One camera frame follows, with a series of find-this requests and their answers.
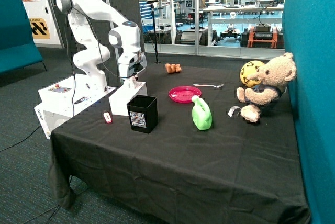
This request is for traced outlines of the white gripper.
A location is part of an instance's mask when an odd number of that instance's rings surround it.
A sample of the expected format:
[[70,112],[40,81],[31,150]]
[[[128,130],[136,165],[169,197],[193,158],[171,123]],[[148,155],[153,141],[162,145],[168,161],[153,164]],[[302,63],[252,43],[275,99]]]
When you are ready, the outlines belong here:
[[119,74],[122,79],[128,79],[147,67],[147,60],[144,52],[124,52],[118,59]]

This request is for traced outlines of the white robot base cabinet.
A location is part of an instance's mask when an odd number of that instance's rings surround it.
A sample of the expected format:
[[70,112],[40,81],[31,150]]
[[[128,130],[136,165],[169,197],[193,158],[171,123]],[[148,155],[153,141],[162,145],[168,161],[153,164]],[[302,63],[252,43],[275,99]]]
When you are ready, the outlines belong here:
[[[35,113],[46,138],[50,139],[51,132],[55,128],[114,90],[115,88],[111,86],[103,87],[100,91],[92,89],[88,84],[88,76],[85,74],[70,76],[38,90],[41,103],[35,107]],[[74,104],[82,97],[89,97],[89,99]]]

